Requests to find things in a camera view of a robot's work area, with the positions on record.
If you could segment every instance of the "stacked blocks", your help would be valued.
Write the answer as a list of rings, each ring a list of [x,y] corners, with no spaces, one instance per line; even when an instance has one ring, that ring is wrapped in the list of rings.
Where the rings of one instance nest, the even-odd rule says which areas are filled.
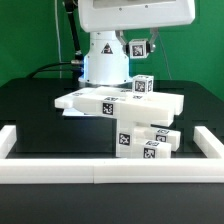
[[[180,132],[167,127],[182,112],[183,100],[182,95],[153,92],[153,76],[138,75],[133,78],[132,91],[84,88],[56,99],[55,106],[117,119],[117,157],[170,158],[171,151],[179,148]]]

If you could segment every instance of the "green wall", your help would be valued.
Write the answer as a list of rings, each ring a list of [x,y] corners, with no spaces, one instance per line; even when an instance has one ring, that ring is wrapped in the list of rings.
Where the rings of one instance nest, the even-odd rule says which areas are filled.
[[[58,0],[58,14],[66,61],[73,58],[74,51],[61,2]],[[198,82],[224,100],[224,1],[195,3],[197,18],[192,25],[160,29],[171,75],[175,80]],[[150,37],[148,30],[125,34],[129,40]],[[89,35],[79,29],[79,37],[82,50],[87,53]],[[149,58],[130,62],[132,76],[153,73],[156,79],[169,79],[160,42],[156,43],[156,52]],[[0,85],[57,61],[54,1],[0,0]],[[59,77],[57,73],[45,75]]]

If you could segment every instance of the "black tabletop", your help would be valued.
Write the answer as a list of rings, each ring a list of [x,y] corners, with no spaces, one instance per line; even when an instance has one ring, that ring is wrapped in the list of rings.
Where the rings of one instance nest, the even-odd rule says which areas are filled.
[[[65,118],[54,99],[80,88],[70,79],[15,79],[0,88],[0,126],[16,124],[8,158],[113,158],[116,121]],[[204,125],[224,136],[224,103],[201,85],[155,81],[155,91],[183,94],[170,126],[182,132],[173,158],[204,157],[193,132]],[[220,223],[223,184],[0,185],[0,223]]]

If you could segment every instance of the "small white cube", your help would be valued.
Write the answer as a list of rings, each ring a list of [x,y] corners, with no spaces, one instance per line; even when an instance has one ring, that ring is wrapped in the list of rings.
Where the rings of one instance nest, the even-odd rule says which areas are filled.
[[[154,76],[136,75],[133,77],[132,92],[135,94],[147,94],[153,92]]]
[[[131,59],[139,59],[139,58],[147,58],[148,50],[147,50],[148,39],[133,39],[129,42],[130,47],[130,58]]]

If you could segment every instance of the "white foam barrier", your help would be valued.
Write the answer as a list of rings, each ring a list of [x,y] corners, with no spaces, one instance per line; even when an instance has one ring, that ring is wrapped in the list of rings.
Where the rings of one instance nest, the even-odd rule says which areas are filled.
[[[4,159],[14,131],[0,132],[1,184],[224,183],[224,159]]]
[[[207,158],[224,159],[224,145],[206,127],[195,127],[194,142]]]
[[[0,131],[0,159],[5,159],[16,142],[16,126],[5,125]]]
[[[224,183],[217,159],[117,159],[94,166],[94,183]]]

